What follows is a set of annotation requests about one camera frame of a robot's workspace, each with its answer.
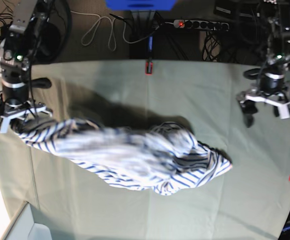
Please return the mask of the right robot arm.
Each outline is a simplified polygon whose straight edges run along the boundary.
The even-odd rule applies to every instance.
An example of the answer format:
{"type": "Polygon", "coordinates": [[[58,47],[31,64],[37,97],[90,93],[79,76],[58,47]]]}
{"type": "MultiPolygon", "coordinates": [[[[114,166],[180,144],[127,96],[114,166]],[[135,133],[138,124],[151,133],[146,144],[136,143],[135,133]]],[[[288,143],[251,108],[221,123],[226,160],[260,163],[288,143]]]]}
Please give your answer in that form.
{"type": "Polygon", "coordinates": [[[25,121],[38,113],[52,116],[52,110],[36,103],[32,89],[50,87],[50,80],[32,80],[31,67],[41,43],[53,2],[21,0],[14,9],[6,37],[0,43],[0,133],[8,131],[13,120],[25,121]]]}

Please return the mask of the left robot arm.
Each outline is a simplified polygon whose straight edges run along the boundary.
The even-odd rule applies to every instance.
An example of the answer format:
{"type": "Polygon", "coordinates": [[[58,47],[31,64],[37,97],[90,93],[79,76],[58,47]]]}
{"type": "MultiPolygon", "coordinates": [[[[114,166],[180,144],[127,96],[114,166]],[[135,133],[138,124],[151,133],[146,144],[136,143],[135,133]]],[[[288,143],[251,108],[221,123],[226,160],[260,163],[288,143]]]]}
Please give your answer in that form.
{"type": "Polygon", "coordinates": [[[290,65],[290,1],[259,1],[255,22],[262,34],[257,43],[264,61],[261,67],[244,71],[252,84],[236,96],[247,128],[254,124],[257,103],[271,105],[277,118],[290,118],[290,81],[285,80],[290,65]]]}

